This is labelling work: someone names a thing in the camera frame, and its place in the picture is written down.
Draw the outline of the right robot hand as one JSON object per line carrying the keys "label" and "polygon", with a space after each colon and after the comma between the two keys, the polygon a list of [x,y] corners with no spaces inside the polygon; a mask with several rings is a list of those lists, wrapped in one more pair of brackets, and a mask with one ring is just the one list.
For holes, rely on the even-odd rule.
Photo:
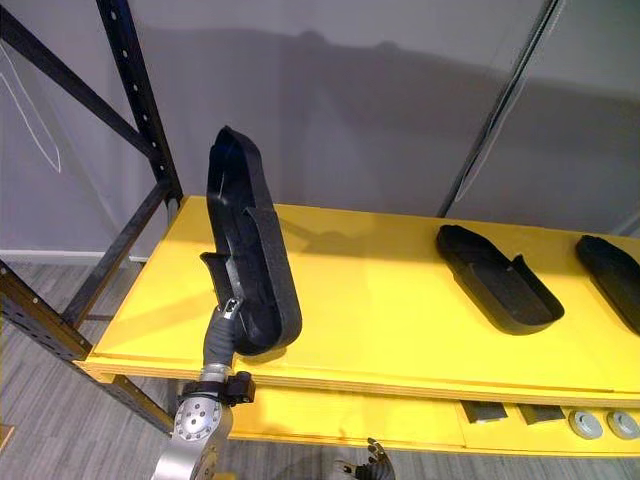
{"label": "right robot hand", "polygon": [[353,464],[343,460],[334,461],[334,469],[357,480],[395,480],[396,474],[389,455],[374,438],[367,438],[368,462]]}

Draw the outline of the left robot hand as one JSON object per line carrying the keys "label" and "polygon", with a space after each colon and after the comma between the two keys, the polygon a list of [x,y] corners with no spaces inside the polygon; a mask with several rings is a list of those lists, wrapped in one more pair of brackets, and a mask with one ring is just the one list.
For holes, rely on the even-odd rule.
{"label": "left robot hand", "polygon": [[243,304],[242,299],[232,297],[213,310],[203,342],[203,367],[232,365]]}

